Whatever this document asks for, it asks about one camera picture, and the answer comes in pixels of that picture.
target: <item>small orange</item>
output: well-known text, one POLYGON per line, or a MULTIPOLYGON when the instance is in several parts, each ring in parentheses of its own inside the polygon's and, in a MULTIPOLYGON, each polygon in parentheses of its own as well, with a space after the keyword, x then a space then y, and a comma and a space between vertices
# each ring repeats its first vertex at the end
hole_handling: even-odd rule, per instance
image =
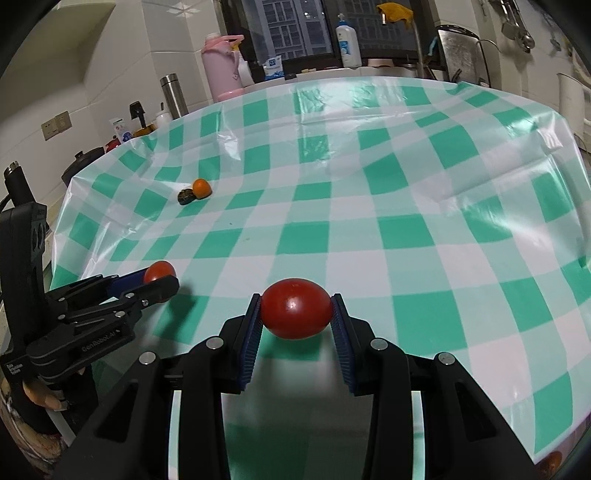
POLYGON ((193 194, 198 200, 209 197, 212 194, 212 188, 207 180, 197 179, 193 182, 193 194))

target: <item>small white bottle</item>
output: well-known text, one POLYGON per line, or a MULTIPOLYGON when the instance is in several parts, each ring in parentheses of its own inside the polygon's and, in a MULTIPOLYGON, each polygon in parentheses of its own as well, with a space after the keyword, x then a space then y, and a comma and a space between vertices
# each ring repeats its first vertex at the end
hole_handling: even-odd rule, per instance
POLYGON ((340 58, 343 67, 361 67, 361 52, 357 42, 357 33, 353 27, 345 21, 345 16, 339 14, 339 26, 336 27, 336 37, 339 40, 340 58))

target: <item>tomato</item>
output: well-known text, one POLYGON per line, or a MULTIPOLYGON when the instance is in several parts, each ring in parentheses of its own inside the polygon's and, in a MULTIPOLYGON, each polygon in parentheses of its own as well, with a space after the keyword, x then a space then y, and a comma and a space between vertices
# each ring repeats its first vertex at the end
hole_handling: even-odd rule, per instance
POLYGON ((159 278, 168 275, 172 275, 173 277, 177 276, 174 267, 166 260, 158 260, 146 270, 146 273, 144 274, 144 283, 150 283, 151 281, 158 280, 159 278))
POLYGON ((268 287, 261 298, 261 320, 273 334, 301 340, 320 333, 332 318, 326 291, 303 278, 286 278, 268 287))

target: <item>metal bolt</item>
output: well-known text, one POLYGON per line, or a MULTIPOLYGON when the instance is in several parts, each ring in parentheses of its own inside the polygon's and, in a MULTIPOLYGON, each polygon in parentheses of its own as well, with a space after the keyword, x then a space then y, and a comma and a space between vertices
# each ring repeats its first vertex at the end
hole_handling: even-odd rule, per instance
POLYGON ((443 365, 451 365, 453 362, 456 361, 456 357, 454 357, 452 354, 447 353, 447 352, 442 352, 440 353, 437 358, 439 359, 439 361, 443 364, 443 365))
POLYGON ((383 338, 374 338, 369 343, 369 346, 374 350, 386 350, 386 348, 388 348, 388 342, 383 338))
POLYGON ((220 337, 211 337, 207 339, 205 346, 210 350, 217 350, 223 346, 223 340, 220 337))
POLYGON ((144 352, 139 356, 139 363, 142 365, 149 365, 156 360, 156 354, 154 352, 144 352))

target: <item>pink bottle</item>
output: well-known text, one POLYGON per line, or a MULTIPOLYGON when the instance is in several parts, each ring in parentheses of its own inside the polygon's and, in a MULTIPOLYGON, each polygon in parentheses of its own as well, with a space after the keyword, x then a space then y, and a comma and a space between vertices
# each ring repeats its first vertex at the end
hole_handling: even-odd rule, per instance
POLYGON ((238 50, 232 50, 232 47, 242 40, 244 35, 221 37, 219 33, 210 33, 205 38, 201 58, 214 102, 222 102, 244 93, 238 75, 240 53, 238 50))

